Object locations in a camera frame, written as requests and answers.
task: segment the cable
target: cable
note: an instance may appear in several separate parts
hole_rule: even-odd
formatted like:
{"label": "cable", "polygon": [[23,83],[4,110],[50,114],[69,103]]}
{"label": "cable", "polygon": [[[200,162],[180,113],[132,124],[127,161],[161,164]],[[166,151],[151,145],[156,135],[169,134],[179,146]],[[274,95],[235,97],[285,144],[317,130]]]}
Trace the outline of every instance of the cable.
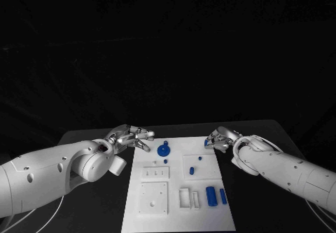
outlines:
{"label": "cable", "polygon": [[4,231],[1,231],[0,233],[4,233],[8,229],[11,229],[11,227],[14,227],[21,221],[23,221],[23,219],[34,212],[34,210],[36,209],[33,209],[29,213],[27,213],[27,215],[4,230]]}
{"label": "cable", "polygon": [[[272,145],[274,146],[274,148],[280,151],[280,152],[282,152],[282,150],[277,147],[277,145],[274,145],[268,140],[265,140],[264,138],[261,138],[259,136],[256,136],[259,139],[262,139],[267,143],[269,143],[269,145]],[[320,211],[323,212],[323,214],[330,218],[330,220],[336,223],[336,221],[334,221],[334,219],[327,215],[327,213],[321,210],[321,208],[317,206],[317,208],[320,209]],[[320,219],[320,221],[323,222],[323,224],[326,225],[326,227],[329,228],[329,230],[333,232],[333,233],[336,233],[336,231],[330,228],[330,226],[326,224],[326,222],[321,220],[321,218],[320,218],[320,216],[319,216],[319,214],[317,214],[317,212],[313,210],[313,213],[314,213],[314,215],[317,216],[317,218]]]}
{"label": "cable", "polygon": [[[46,222],[46,224],[43,225],[43,227],[39,229],[39,231],[37,231],[36,233],[40,232],[40,230],[42,230],[42,229],[45,228],[45,226],[49,224],[49,222],[50,222],[53,216],[56,215],[57,210],[59,210],[59,207],[60,207],[60,204],[62,204],[62,201],[63,201],[63,197],[65,197],[65,196],[62,196],[62,199],[60,199],[60,202],[59,202],[59,205],[57,205],[57,209],[56,209],[56,211],[55,211],[55,213],[53,213],[53,215],[52,215],[49,221]],[[24,220],[24,218],[33,213],[34,210],[36,210],[36,209],[33,209],[33,210],[29,212],[29,214],[27,214],[27,215],[26,215],[26,216],[24,216],[4,231],[1,231],[0,233],[4,233],[8,229],[11,229],[11,227],[14,227],[14,226]]]}
{"label": "cable", "polygon": [[[65,196],[62,196],[62,199],[60,199],[60,202],[59,202],[57,209],[59,209],[59,207],[60,207],[60,204],[62,204],[62,201],[63,201],[63,197],[65,197]],[[43,225],[43,227],[39,229],[39,231],[37,231],[36,233],[39,233],[39,232],[40,232],[40,230],[45,228],[45,226],[49,224],[49,222],[50,222],[50,220],[52,220],[53,216],[55,216],[55,215],[56,215],[56,213],[57,213],[57,209],[56,209],[56,211],[55,211],[55,213],[53,213],[53,215],[52,215],[52,217],[50,217],[49,221],[46,222],[46,224]]]}

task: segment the blue object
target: blue object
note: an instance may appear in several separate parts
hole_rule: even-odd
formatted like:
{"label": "blue object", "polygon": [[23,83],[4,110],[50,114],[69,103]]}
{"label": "blue object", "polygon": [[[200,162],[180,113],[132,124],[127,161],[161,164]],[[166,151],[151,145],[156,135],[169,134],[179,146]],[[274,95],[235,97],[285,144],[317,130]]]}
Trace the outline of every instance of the blue object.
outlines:
{"label": "blue object", "polygon": [[213,187],[206,187],[206,197],[207,197],[207,205],[209,206],[216,206],[216,193],[215,193],[215,188]]}
{"label": "blue object", "polygon": [[157,148],[157,154],[161,157],[166,157],[169,155],[169,153],[170,153],[169,142],[164,141],[163,145]]}
{"label": "blue object", "polygon": [[223,189],[219,189],[219,191],[220,191],[220,196],[222,196],[222,204],[225,205],[225,204],[228,204],[228,202],[226,202]]}

